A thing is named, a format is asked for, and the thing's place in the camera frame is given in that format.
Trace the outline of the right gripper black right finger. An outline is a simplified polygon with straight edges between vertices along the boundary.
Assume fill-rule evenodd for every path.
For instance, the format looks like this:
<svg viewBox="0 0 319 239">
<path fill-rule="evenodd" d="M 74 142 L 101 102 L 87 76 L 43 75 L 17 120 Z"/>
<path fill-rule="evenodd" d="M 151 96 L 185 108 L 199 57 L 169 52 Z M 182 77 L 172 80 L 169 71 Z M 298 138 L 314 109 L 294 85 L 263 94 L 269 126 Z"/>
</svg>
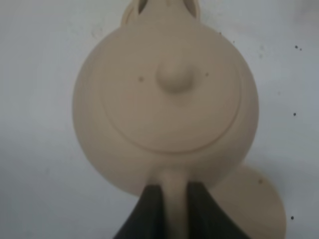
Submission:
<svg viewBox="0 0 319 239">
<path fill-rule="evenodd" d="M 204 184 L 187 185 L 190 239 L 248 239 L 249 237 L 219 207 Z"/>
</svg>

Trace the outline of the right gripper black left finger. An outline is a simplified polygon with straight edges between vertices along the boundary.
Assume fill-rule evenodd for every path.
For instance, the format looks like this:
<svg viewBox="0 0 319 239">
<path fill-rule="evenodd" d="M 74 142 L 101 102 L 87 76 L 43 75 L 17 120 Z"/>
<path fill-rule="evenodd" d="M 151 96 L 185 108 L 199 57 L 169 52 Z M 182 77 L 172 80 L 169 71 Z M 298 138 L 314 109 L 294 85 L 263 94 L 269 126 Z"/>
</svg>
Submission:
<svg viewBox="0 0 319 239">
<path fill-rule="evenodd" d="M 115 239 L 165 239 L 163 193 L 159 185 L 144 188 L 132 213 Z"/>
</svg>

